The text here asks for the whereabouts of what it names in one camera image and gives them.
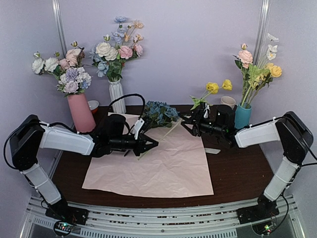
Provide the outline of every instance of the blue vase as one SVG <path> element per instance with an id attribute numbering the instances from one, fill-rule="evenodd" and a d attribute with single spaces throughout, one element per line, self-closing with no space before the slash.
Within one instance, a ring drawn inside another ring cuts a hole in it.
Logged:
<path id="1" fill-rule="evenodd" d="M 241 106 L 239 103 L 237 110 L 236 110 L 236 117 L 234 120 L 235 128 L 241 129 L 244 128 L 246 125 L 249 124 L 250 116 L 251 116 L 252 107 L 248 105 L 247 108 Z"/>

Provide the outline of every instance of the white vase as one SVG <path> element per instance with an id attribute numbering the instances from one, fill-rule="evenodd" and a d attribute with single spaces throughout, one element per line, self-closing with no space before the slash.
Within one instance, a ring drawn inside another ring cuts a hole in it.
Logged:
<path id="1" fill-rule="evenodd" d="M 109 92 L 110 92 L 110 98 L 111 101 L 114 101 L 117 98 L 122 97 L 123 94 L 123 89 L 122 89 L 122 84 L 120 83 L 120 79 L 115 82 L 110 82 L 109 81 Z M 125 109 L 125 101 L 124 99 L 119 100 L 118 102 L 114 103 L 112 105 L 112 109 L 115 113 L 126 113 Z"/>

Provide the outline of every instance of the beige cup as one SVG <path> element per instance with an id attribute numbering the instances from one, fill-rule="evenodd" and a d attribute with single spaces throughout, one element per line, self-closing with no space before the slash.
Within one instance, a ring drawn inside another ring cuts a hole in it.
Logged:
<path id="1" fill-rule="evenodd" d="M 228 105 L 233 109 L 234 106 L 236 105 L 236 100 L 234 100 L 234 98 L 231 98 L 229 96 L 223 96 L 221 97 L 220 104 Z"/>

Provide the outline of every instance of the wall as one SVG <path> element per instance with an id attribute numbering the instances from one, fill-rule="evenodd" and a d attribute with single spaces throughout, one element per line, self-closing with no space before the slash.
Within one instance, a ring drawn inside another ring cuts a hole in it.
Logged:
<path id="1" fill-rule="evenodd" d="M 238 54 L 243 42 L 253 51 L 261 6 L 261 0 L 60 1 L 69 49 L 74 40 L 87 52 L 103 42 L 104 35 L 116 31 L 113 19 L 118 15 L 144 22 L 145 27 L 139 30 L 145 37 L 141 42 L 144 55 L 126 64 L 124 91 L 170 104 L 190 104 L 189 95 L 199 97 L 207 82 L 221 84 L 227 78 L 233 81 L 233 92 L 220 90 L 209 97 L 210 101 L 219 103 L 224 94 L 240 100 L 241 83 L 237 79 L 241 72 L 232 55 Z M 108 82 L 97 77 L 95 68 L 89 70 L 94 79 L 88 99 L 108 105 Z M 140 101 L 127 99 L 127 103 Z"/>
<path id="2" fill-rule="evenodd" d="M 272 1 L 268 30 L 280 38 L 274 63 L 283 68 L 283 75 L 270 85 L 269 90 L 263 89 L 255 98 L 252 123 L 294 111 L 317 137 L 316 12 L 315 0 Z M 280 143 L 264 144 L 262 149 L 276 171 L 283 153 Z M 312 150 L 317 154 L 316 143 Z M 314 162 L 311 155 L 304 161 L 309 162 Z M 295 196 L 310 238 L 316 237 L 316 169 L 312 166 L 302 168 L 288 190 Z"/>
<path id="3" fill-rule="evenodd" d="M 50 76 L 31 71 L 33 52 L 45 58 L 59 50 L 51 0 L 0 0 L 0 145 L 29 114 L 44 121 L 71 124 L 67 100 L 56 91 Z M 46 170 L 56 151 L 41 150 Z M 31 195 L 26 179 L 0 159 L 0 236 L 17 237 Z"/>

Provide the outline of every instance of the wooden tabletop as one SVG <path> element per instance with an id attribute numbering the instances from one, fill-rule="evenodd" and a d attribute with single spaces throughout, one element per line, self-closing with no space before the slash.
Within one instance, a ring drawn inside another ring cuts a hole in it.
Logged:
<path id="1" fill-rule="evenodd" d="M 179 111 L 189 106 L 175 106 Z M 106 113 L 100 107 L 96 123 Z M 139 106 L 127 106 L 128 114 L 140 113 Z M 209 135 L 202 137 L 205 148 L 221 149 L 217 155 L 207 154 L 214 195 L 187 198 L 144 198 L 124 196 L 100 190 L 82 189 L 91 157 L 63 152 L 53 182 L 68 201 L 89 205 L 126 208 L 168 208 L 213 205 L 258 197 L 273 177 L 272 170 L 258 145 L 248 148 L 225 149 Z"/>

